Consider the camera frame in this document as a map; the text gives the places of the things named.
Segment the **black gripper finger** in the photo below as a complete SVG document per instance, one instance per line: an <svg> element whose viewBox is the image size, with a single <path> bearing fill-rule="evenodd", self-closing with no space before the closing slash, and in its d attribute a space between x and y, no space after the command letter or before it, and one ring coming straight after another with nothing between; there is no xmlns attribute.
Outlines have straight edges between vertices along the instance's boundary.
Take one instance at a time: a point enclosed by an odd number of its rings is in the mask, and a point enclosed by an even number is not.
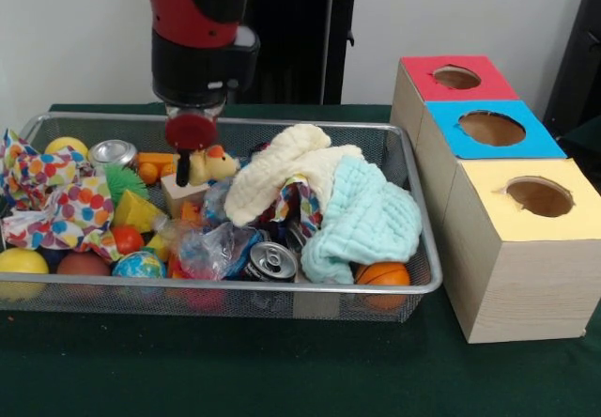
<svg viewBox="0 0 601 417"><path fill-rule="evenodd" d="M181 149L177 154L176 185L186 187L190 177L191 152L188 149Z"/></svg>

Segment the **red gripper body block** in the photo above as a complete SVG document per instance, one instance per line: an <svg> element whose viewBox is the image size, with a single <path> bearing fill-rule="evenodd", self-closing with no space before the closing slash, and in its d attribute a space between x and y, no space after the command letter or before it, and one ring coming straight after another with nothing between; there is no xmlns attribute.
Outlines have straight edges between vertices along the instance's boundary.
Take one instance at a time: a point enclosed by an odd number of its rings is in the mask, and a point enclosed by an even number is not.
<svg viewBox="0 0 601 417"><path fill-rule="evenodd" d="M165 139L173 148L207 148L218 137L213 117L184 111L169 116L165 124Z"/></svg>

